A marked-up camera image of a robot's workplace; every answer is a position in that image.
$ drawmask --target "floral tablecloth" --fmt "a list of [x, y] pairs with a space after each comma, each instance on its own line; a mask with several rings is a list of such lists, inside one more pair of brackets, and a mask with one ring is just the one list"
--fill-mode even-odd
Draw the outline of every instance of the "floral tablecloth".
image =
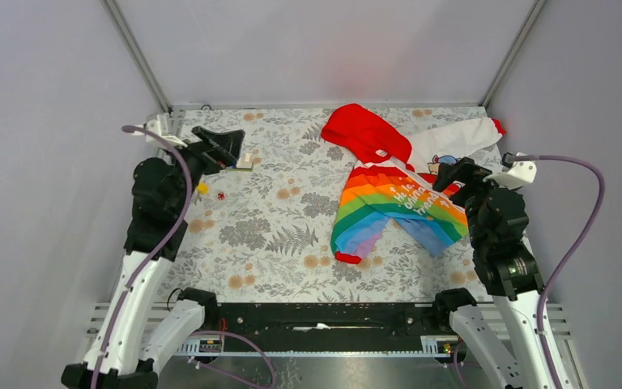
[[[204, 177], [177, 260], [160, 286], [159, 301], [176, 287], [215, 292], [221, 302], [432, 301], [435, 293], [467, 287], [490, 300], [473, 270], [468, 238], [432, 257], [390, 222], [371, 255], [359, 265], [338, 262], [330, 233], [345, 181], [356, 162], [346, 149], [320, 138], [332, 109], [187, 111], [181, 137], [204, 126], [244, 129], [243, 152], [253, 172]], [[425, 131], [469, 118], [482, 108], [374, 109], [400, 132]], [[473, 158], [500, 170], [496, 146]], [[218, 193], [224, 199], [218, 199]]]

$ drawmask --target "white wall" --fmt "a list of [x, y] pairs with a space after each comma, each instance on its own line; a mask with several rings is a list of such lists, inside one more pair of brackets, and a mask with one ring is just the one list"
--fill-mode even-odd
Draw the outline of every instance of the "white wall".
[[533, 0], [121, 0], [174, 105], [477, 103]]
[[[508, 149], [576, 156], [604, 172], [603, 211], [554, 295], [590, 388], [622, 387], [622, 1], [550, 2], [490, 113], [509, 131]], [[585, 223], [597, 186], [581, 168], [538, 169], [524, 192], [548, 276]]]
[[100, 2], [0, 0], [0, 389], [61, 387], [151, 154], [120, 126], [157, 111]]

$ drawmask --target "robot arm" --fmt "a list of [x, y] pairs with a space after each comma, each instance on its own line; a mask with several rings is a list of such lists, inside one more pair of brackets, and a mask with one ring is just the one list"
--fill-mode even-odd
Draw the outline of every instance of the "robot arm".
[[[237, 165], [245, 134], [243, 130], [216, 134], [197, 126], [192, 132], [202, 141], [191, 143], [166, 135], [167, 123], [167, 118], [160, 114], [151, 119], [144, 130], [177, 149], [194, 185], [204, 174], [218, 173]], [[124, 245], [126, 254], [109, 307], [109, 312], [114, 314], [104, 320], [100, 335], [95, 338], [82, 363], [66, 366], [61, 377], [66, 387], [92, 387], [97, 363], [100, 363], [97, 387], [156, 387], [158, 373], [184, 340], [193, 331], [211, 325], [206, 307], [213, 310], [215, 294], [187, 289], [178, 297], [171, 314], [147, 340], [142, 340], [156, 290], [173, 265], [187, 230], [187, 223], [178, 220], [186, 192], [185, 174], [175, 164], [174, 157], [169, 162], [149, 158], [135, 168], [132, 221]], [[143, 264], [148, 253], [153, 252], [177, 222], [177, 231], [154, 258]], [[134, 283], [129, 287], [127, 281], [137, 271]], [[112, 331], [104, 347], [104, 334], [109, 328]]]
[[465, 289], [453, 289], [436, 296], [440, 318], [478, 357], [486, 375], [503, 388], [554, 388], [543, 354], [540, 336], [546, 336], [557, 373], [566, 388], [571, 387], [552, 329], [543, 312], [545, 333], [538, 334], [536, 310], [544, 283], [535, 258], [521, 242], [528, 225], [522, 196], [512, 189], [529, 184], [535, 164], [513, 162], [505, 155], [509, 170], [492, 174], [462, 158], [455, 165], [443, 165], [433, 189], [446, 188], [453, 181], [465, 186], [452, 196], [454, 204], [465, 207], [475, 272], [500, 311], [509, 330], [514, 359], [483, 320], [475, 300]]

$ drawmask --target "rainbow shirt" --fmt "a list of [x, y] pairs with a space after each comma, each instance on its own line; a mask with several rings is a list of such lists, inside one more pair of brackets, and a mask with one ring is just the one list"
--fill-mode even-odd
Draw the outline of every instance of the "rainbow shirt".
[[394, 218], [433, 255], [468, 233], [464, 210], [432, 190], [441, 164], [493, 145], [505, 133], [499, 121], [475, 118], [402, 135], [357, 104], [336, 109], [321, 137], [349, 149], [359, 161], [340, 199], [330, 247], [338, 261], [359, 263]]
[[[420, 176], [428, 182], [435, 177]], [[431, 254], [439, 255], [468, 233], [463, 209], [447, 198], [456, 189], [452, 185], [438, 193], [431, 186], [420, 186], [397, 167], [358, 164], [344, 187], [330, 239], [335, 258], [359, 263], [390, 218]]]

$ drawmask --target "cartoon print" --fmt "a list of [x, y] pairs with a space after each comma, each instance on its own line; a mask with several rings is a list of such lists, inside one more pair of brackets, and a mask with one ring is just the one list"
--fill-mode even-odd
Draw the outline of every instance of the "cartoon print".
[[428, 170], [430, 170], [431, 174], [437, 176], [437, 173], [440, 171], [440, 164], [454, 165], [457, 161], [459, 159], [453, 156], [433, 156], [432, 163], [428, 162]]

